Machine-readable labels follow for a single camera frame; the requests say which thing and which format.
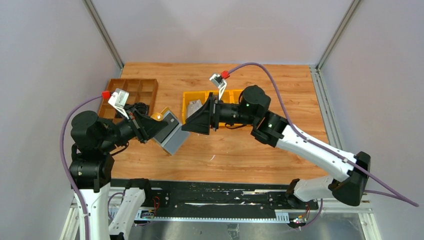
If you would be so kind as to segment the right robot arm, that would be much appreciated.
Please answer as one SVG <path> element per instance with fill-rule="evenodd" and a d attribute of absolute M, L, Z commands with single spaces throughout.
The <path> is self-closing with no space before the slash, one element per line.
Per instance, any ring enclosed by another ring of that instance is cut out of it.
<path fill-rule="evenodd" d="M 370 169 L 371 157 L 337 149 L 301 130 L 271 111 L 271 98 L 257 85 L 246 87 L 239 103 L 224 103 L 209 94 L 205 104 L 187 118 L 186 132 L 209 135 L 221 123 L 251 126 L 250 134 L 258 142 L 294 153 L 325 170 L 328 175 L 309 180 L 293 179 L 285 192 L 285 202 L 298 208 L 315 199 L 335 198 L 356 207 L 362 200 Z"/>

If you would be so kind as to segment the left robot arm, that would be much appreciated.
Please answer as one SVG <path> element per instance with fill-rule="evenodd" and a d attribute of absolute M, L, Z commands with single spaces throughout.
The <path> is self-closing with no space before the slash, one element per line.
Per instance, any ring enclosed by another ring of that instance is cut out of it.
<path fill-rule="evenodd" d="M 71 121 L 71 164 L 68 176 L 75 191 L 79 212 L 81 238 L 87 240 L 125 240 L 128 238 L 134 217 L 143 203 L 152 199 L 148 179 L 133 179 L 126 187 L 123 205 L 109 223 L 108 195 L 111 187 L 114 158 L 117 147 L 127 147 L 136 138 L 146 143 L 164 129 L 168 123 L 155 120 L 136 109 L 128 111 L 118 124 L 101 118 L 94 111 L 77 114 Z"/>

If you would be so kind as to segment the yellow leather card holder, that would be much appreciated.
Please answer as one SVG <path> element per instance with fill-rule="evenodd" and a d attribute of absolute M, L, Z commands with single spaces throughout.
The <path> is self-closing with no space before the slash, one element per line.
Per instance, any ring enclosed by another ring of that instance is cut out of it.
<path fill-rule="evenodd" d="M 182 122 L 168 107 L 161 113 L 154 113 L 151 117 L 155 120 L 168 123 L 165 128 L 153 137 L 153 140 L 169 155 L 175 155 L 189 138 L 190 133 L 182 130 Z"/>

